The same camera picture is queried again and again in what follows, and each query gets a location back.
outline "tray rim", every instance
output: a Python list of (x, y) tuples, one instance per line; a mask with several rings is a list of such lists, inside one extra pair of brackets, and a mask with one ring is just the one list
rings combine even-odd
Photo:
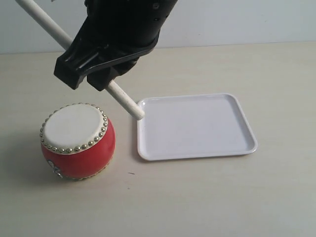
[(211, 93), (211, 94), (194, 94), (194, 95), (175, 95), (175, 96), (152, 96), (152, 97), (146, 97), (141, 99), (140, 101), (138, 101), (138, 106), (142, 107), (142, 103), (148, 100), (153, 100), (153, 99), (176, 99), (176, 98), (196, 98), (196, 97), (205, 97), (205, 96), (228, 96), (231, 97), (237, 104), (237, 107), (239, 109), (239, 112), (241, 113), (241, 116), (246, 124), (246, 127), (251, 135), (251, 138), (254, 142), (254, 146), (252, 147), (252, 149), (249, 149), (248, 151), (244, 151), (244, 152), (226, 152), (225, 154), (223, 153), (212, 153), (211, 155), (208, 156), (183, 156), (182, 158), (167, 158), (167, 159), (151, 159), (148, 156), (144, 155), (141, 152), (140, 149), (140, 124), (141, 122), (146, 118), (146, 115), (144, 116), (144, 118), (142, 118), (141, 120), (137, 121), (137, 152), (139, 154), (139, 156), (146, 160), (146, 161), (163, 161), (163, 160), (178, 160), (178, 159), (194, 159), (194, 158), (214, 158), (214, 157), (229, 157), (229, 156), (244, 156), (244, 155), (249, 155), (251, 153), (254, 153), (255, 151), (257, 151), (258, 149), (258, 141), (254, 135), (254, 132), (250, 126), (250, 123), (248, 121), (248, 119), (246, 118), (246, 115), (241, 107), (241, 104), (239, 102), (239, 100), (237, 99), (236, 96), (230, 94), (230, 93)]

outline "beige table surface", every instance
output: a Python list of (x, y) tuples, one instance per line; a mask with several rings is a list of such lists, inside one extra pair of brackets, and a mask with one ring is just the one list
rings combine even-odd
[[(73, 91), (53, 76), (58, 55), (0, 55), (1, 237), (316, 236), (316, 42), (143, 57), (116, 79), (136, 101), (231, 93), (259, 143), (244, 157), (152, 163), (137, 155), (136, 123), (109, 94), (86, 82)], [(62, 182), (41, 155), (39, 129), (78, 102), (113, 121), (115, 161), (94, 178)]]

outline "drum body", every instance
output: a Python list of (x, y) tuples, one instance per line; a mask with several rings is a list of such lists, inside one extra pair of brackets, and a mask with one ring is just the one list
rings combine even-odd
[(102, 171), (115, 150), (115, 131), (99, 107), (73, 104), (55, 111), (40, 129), (42, 153), (61, 177), (82, 180)]

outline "drumstick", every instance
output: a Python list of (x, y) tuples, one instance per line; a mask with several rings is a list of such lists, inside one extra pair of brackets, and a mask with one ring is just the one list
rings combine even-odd
[[(34, 0), (15, 0), (50, 36), (65, 50), (73, 42), (72, 38)], [(130, 98), (118, 84), (111, 81), (106, 90), (136, 120), (141, 120), (145, 112)]]

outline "plastic tray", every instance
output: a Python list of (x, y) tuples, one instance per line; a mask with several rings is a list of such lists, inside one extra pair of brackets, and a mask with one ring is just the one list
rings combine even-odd
[(138, 153), (146, 160), (238, 156), (257, 141), (238, 100), (230, 94), (143, 99)]

